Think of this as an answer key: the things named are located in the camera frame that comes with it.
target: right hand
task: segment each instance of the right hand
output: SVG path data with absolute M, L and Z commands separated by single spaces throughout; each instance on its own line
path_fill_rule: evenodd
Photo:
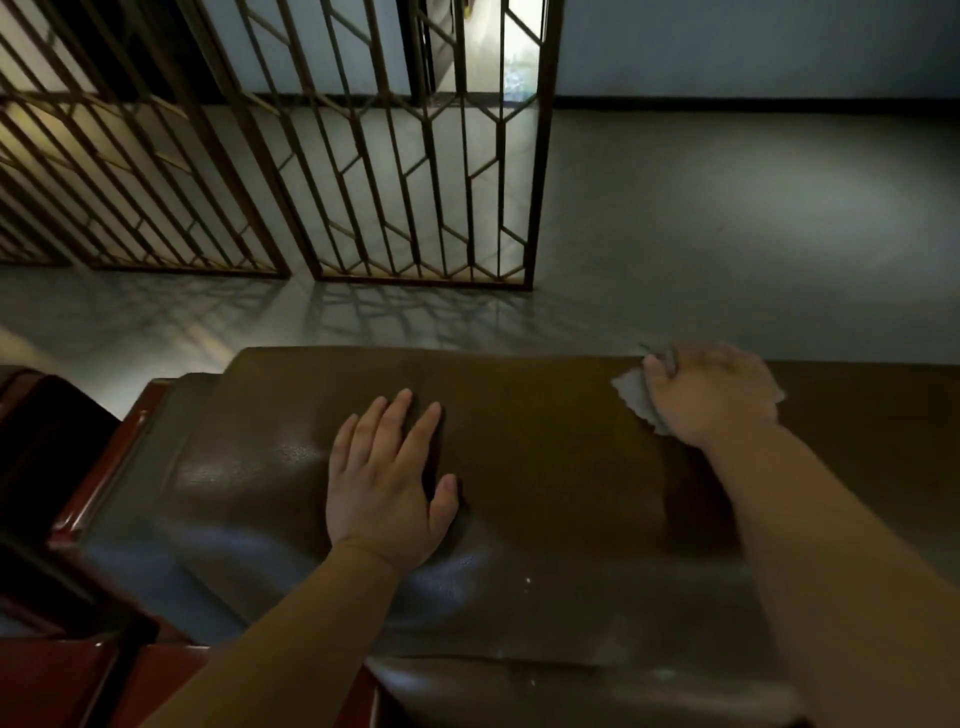
M 705 448 L 718 432 L 776 422 L 783 392 L 756 354 L 732 346 L 674 347 L 677 373 L 650 354 L 643 360 L 650 397 L 683 442 Z

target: seat cushion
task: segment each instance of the seat cushion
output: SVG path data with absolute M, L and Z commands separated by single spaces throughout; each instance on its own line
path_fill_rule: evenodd
M 374 657 L 669 670 L 688 687 L 724 680 L 733 692 L 760 684 L 759 694 L 782 695 L 788 681 L 708 464 L 654 435 L 610 384 L 638 364 L 247 350 L 184 448 L 158 527 L 238 616 L 258 619 L 329 548 L 323 503 L 337 428 L 410 386 L 418 409 L 446 407 L 428 486 L 458 474 L 463 505 L 438 553 L 401 585 Z M 960 369 L 773 367 L 790 395 L 784 422 L 955 576 Z
M 370 658 L 377 680 L 423 728 L 786 728 L 789 686 L 722 674 L 444 658 Z
M 174 383 L 108 485 L 75 554 L 117 593 L 201 644 L 230 640 L 244 623 L 180 564 L 152 516 L 216 380 L 193 374 Z

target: left hand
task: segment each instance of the left hand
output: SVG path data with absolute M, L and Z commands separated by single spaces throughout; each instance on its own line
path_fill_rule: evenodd
M 401 576 L 437 549 L 459 507 L 454 475 L 441 478 L 430 502 L 423 494 L 423 468 L 443 410 L 431 404 L 404 439 L 412 399 L 404 389 L 393 403 L 378 397 L 362 417 L 347 419 L 330 452 L 326 491 L 333 546 L 362 548 Z

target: wall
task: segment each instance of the wall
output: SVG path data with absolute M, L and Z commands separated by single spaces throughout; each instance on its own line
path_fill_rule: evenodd
M 566 0 L 557 93 L 960 97 L 957 0 Z
M 303 54 L 307 57 L 315 87 L 323 93 L 343 93 L 344 88 L 337 72 L 333 46 L 321 12 L 320 0 L 288 0 L 288 2 L 297 24 L 300 42 L 303 44 Z M 396 93 L 410 93 L 410 81 L 403 56 L 403 37 L 400 34 L 399 19 L 396 14 L 396 0 L 374 0 L 374 4 L 390 88 Z M 234 0 L 204 0 L 204 5 L 227 50 L 240 85 L 247 91 L 268 91 L 269 87 L 253 54 L 252 45 Z M 333 5 L 364 33 L 369 33 L 363 0 L 337 0 Z M 276 9 L 275 0 L 248 0 L 248 6 L 282 31 L 283 21 Z M 286 46 L 256 23 L 253 27 L 277 90 L 280 93 L 301 93 L 297 71 Z M 376 80 L 373 76 L 370 49 L 337 21 L 334 21 L 334 27 L 344 68 L 347 71 L 350 91 L 375 93 Z

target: hand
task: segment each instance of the hand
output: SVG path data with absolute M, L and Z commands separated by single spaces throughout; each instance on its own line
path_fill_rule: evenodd
M 326 529 L 334 546 L 356 546 L 402 576 L 429 558 L 457 515 L 457 478 L 445 475 L 427 502 L 421 479 L 430 438 L 440 422 L 438 402 L 403 439 L 413 393 L 388 406 L 378 397 L 358 418 L 350 415 L 330 452 Z
M 643 369 L 654 406 L 685 443 L 702 449 L 725 429 L 777 421 L 783 392 L 759 356 L 731 346 L 678 346 L 674 352 L 672 377 L 652 354 Z

